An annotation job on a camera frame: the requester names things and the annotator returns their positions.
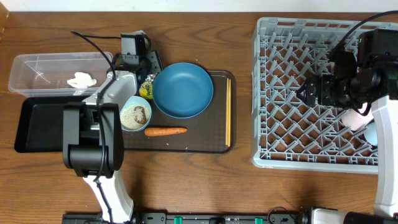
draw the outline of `bowl of rice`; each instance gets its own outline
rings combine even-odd
[[[120,111],[120,122],[125,131],[141,131],[148,126],[152,109],[145,99],[132,96]]]

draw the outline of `carrot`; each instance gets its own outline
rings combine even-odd
[[[180,134],[187,131],[187,128],[147,128],[145,129],[146,136],[166,136],[171,134]]]

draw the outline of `black plastic tray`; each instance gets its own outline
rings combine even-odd
[[[208,71],[214,84],[213,99],[201,114],[177,119],[163,114],[153,101],[151,126],[185,127],[186,133],[147,137],[143,131],[123,131],[126,150],[224,153],[235,144],[236,80],[229,72]],[[231,79],[231,146],[225,145],[226,79]],[[17,152],[61,152],[63,107],[87,96],[32,97],[22,104],[14,148]]]
[[[123,131],[124,147],[130,150],[172,152],[228,152],[235,144],[236,135],[236,80],[226,71],[209,70],[214,95],[205,111],[189,119],[172,118],[161,112],[153,101],[152,118],[148,127],[184,127],[188,131],[171,136],[147,137],[143,131]],[[231,144],[225,144],[226,81],[231,80]]]

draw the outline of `green connector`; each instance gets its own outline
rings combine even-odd
[[[254,224],[262,224],[262,223],[263,223],[262,218],[255,218],[254,219]]]
[[[174,224],[182,224],[182,217],[174,217]]]

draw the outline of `white cloth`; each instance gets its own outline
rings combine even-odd
[[[97,80],[84,72],[76,72],[75,78],[67,80],[67,83],[74,88],[88,88],[97,83]]]

